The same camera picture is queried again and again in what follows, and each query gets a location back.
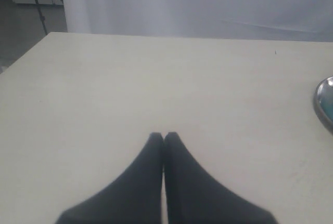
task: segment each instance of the table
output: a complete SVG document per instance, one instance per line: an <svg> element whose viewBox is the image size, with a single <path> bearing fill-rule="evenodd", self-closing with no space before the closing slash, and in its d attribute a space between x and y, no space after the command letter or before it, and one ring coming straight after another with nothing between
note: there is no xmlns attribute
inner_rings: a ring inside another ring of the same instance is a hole
<svg viewBox="0 0 333 224"><path fill-rule="evenodd" d="M54 223L151 131L280 223L331 223L333 43L51 33L0 75L0 223ZM165 204L163 217L166 218Z"/></svg>

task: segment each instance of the gray floor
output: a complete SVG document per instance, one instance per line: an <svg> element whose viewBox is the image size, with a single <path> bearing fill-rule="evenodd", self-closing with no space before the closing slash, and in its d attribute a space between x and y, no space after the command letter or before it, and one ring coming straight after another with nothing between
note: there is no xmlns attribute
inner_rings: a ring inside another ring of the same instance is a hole
<svg viewBox="0 0 333 224"><path fill-rule="evenodd" d="M61 6L42 6L49 32L66 32ZM0 0L0 67L8 67L45 36L34 5L17 5Z"/></svg>

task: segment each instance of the white backdrop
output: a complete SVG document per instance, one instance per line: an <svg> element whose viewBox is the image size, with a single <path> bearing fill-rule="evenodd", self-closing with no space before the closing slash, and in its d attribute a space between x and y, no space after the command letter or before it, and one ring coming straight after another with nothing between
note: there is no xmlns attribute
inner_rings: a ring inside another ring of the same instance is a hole
<svg viewBox="0 0 333 224"><path fill-rule="evenodd" d="M333 0L65 0L69 32L333 41Z"/></svg>

